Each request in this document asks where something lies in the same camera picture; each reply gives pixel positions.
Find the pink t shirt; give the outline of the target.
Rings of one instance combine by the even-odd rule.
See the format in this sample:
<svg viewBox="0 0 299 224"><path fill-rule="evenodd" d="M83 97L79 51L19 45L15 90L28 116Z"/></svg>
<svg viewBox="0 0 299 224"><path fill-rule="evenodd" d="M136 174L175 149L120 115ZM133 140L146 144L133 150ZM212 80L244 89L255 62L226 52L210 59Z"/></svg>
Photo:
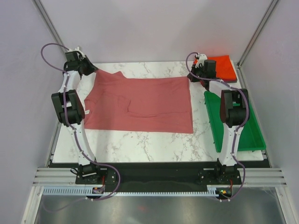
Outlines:
<svg viewBox="0 0 299 224"><path fill-rule="evenodd" d="M86 129L193 133L187 77L127 78L99 70L85 108Z"/></svg>

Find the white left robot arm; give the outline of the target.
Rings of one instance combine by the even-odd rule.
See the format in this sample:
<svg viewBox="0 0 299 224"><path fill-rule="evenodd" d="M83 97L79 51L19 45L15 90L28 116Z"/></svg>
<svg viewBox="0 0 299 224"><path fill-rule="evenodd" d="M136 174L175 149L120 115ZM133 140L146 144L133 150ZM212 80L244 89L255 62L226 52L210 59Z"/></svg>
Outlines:
<svg viewBox="0 0 299 224"><path fill-rule="evenodd" d="M85 110L77 93L82 76L98 70L86 55L75 50L65 53L67 61L63 68L63 84L57 93L51 95L58 121L63 124L73 139L78 154L77 175L91 183L99 183L103 173L94 165L95 156L85 133Z"/></svg>

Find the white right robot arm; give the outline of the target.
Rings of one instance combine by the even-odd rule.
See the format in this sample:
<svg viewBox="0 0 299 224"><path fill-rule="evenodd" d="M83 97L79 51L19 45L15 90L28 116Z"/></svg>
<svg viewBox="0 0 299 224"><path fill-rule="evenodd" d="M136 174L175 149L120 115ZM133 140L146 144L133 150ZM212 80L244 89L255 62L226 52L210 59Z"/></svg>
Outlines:
<svg viewBox="0 0 299 224"><path fill-rule="evenodd" d="M200 82L209 92L221 99L220 119L223 123L223 141L218 158L220 168L214 171L218 183L226 183L231 178L228 169L235 169L236 154L243 127L250 118L249 97L246 89L232 87L216 77L216 61L195 59L188 78L192 82Z"/></svg>

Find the folded orange t shirt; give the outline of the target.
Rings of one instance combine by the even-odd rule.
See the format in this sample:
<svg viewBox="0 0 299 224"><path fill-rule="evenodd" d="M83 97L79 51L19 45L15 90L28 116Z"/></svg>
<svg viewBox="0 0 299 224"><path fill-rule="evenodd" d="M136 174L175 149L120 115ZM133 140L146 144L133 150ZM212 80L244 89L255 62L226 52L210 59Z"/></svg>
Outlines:
<svg viewBox="0 0 299 224"><path fill-rule="evenodd" d="M208 57L209 60L216 61L216 77L225 82L235 82L236 73L229 55Z"/></svg>

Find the green plastic tray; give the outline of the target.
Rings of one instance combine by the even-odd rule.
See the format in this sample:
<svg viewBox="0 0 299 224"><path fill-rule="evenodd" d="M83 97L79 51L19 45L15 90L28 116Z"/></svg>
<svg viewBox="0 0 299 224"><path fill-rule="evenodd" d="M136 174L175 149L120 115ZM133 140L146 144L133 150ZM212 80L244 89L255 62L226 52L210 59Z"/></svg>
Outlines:
<svg viewBox="0 0 299 224"><path fill-rule="evenodd" d="M221 98L211 92L204 92L206 109L210 121L216 152L221 152L224 127L220 119ZM241 133L238 151L265 150L266 144L260 130L255 113L250 109L250 118Z"/></svg>

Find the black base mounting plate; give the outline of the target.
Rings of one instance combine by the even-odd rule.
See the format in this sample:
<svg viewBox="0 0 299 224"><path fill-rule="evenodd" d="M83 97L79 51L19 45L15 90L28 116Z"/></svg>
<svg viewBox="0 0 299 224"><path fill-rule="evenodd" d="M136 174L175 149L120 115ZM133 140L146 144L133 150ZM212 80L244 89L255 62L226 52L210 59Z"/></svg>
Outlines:
<svg viewBox="0 0 299 224"><path fill-rule="evenodd" d="M104 185L108 191L179 191L204 190L209 185L237 186L242 174L249 179L251 170L265 171L268 160L243 161L235 169L221 169L218 162L109 163L96 167L96 173L81 177L75 163L51 163L50 168L69 168L76 184Z"/></svg>

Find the aluminium right corner post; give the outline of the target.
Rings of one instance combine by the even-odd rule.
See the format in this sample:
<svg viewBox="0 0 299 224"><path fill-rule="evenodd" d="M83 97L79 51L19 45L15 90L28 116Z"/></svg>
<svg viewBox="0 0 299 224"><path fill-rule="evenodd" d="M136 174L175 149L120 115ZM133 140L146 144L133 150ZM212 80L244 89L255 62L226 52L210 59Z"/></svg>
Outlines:
<svg viewBox="0 0 299 224"><path fill-rule="evenodd" d="M265 10L257 28L255 29L250 41L248 42L244 52L241 55L241 58L236 63L237 68L241 68L245 63L249 53L253 49L255 43L257 42L259 36L261 35L262 31L264 30L265 26L267 25L269 19L271 18L272 14L274 13L276 7L278 6L280 0L271 0L267 9Z"/></svg>

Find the aluminium corner post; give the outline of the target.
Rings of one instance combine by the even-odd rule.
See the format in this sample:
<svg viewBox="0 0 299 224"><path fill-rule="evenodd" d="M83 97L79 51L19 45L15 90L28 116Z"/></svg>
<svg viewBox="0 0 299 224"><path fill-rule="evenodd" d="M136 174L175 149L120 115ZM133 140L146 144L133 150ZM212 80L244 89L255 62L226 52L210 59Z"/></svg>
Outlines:
<svg viewBox="0 0 299 224"><path fill-rule="evenodd" d="M255 29L250 41L248 42L244 52L241 55L241 58L236 63L237 68L241 68L245 63L249 53L253 49L255 43L257 42L259 36L261 35L262 31L264 30L265 26L267 25L269 19L271 18L272 14L274 13L276 7L278 6L280 0L271 0L267 9L265 10L257 28Z"/></svg>
<svg viewBox="0 0 299 224"><path fill-rule="evenodd" d="M53 40L54 40L54 42L50 42L50 43L47 43L47 44L45 44L45 45L42 46L42 48L41 48L41 50L40 50L41 57L42 57L42 59L44 60L44 62L45 62L48 66L50 66L50 67L52 67L52 68L54 68L54 69L56 69L56 70L59 70L59 71L64 71L64 65L63 65L62 68L56 67L56 66L54 66L53 64L51 64L51 63L45 58L45 56L44 56L44 50L45 50L48 46L58 46L58 47L60 48L60 51L61 51L62 54L63 54L64 60L65 60L64 63L66 63L66 59L67 59L67 58L66 58L66 56L65 56L65 53L69 50L69 48L67 48L67 47L64 45L64 43L63 43L61 37L59 36L59 34L58 34L58 32L57 32L57 30L56 30L56 28L55 28L55 26L54 26L54 24L53 24L53 22L52 22L50 16L49 16L49 14L47 13L47 10L45 9L45 6L44 6L43 3L42 3L42 1L41 1L41 0L33 0L32 2L33 2L33 4L34 4L34 6L36 7L36 9L37 9L39 15L41 16L43 22L45 23L45 25L46 25L48 31L50 32L50 34L51 34L51 36L53 37Z"/></svg>

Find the aluminium left corner post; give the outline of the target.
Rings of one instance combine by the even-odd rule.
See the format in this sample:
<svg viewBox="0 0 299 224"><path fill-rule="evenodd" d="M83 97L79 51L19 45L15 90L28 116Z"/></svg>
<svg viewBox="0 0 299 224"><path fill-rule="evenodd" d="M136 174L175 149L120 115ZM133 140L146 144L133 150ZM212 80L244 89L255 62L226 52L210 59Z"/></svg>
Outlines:
<svg viewBox="0 0 299 224"><path fill-rule="evenodd" d="M48 66L50 66L50 67L52 67L52 68L54 68L54 69L56 69L56 70L59 70L59 71L64 71L64 65L63 65L62 68L56 67L56 66L54 66L53 64L51 64L51 63L45 58L45 56L44 56L44 50L45 50L48 46L58 46L58 47L60 48L60 51L61 51L62 54L63 54L64 60L65 60L64 63L66 63L66 59L67 59L67 58L66 58L66 56L65 56L65 53L69 50L69 48L67 48L67 47L64 45L64 43L63 43L61 37L59 36L59 34L58 34L58 32L57 32L57 30L56 30L56 28L55 28L55 26L54 26L54 24L53 24L53 22L52 22L50 16L49 16L49 14L47 13L47 10L45 9L45 6L44 6L43 3L42 3L42 1L41 1L41 0L33 0L32 2L33 2L33 4L34 4L34 6L36 7L36 9L37 9L39 15L41 16L43 22L45 23L45 25L46 25L48 31L50 32L50 34L51 34L51 36L53 37L53 40L54 40L54 42L50 42L50 43L47 43L47 44L45 44L45 45L42 46L42 48L41 48L41 50L40 50L41 57L42 57L42 59L44 60L44 62L45 62Z"/></svg>

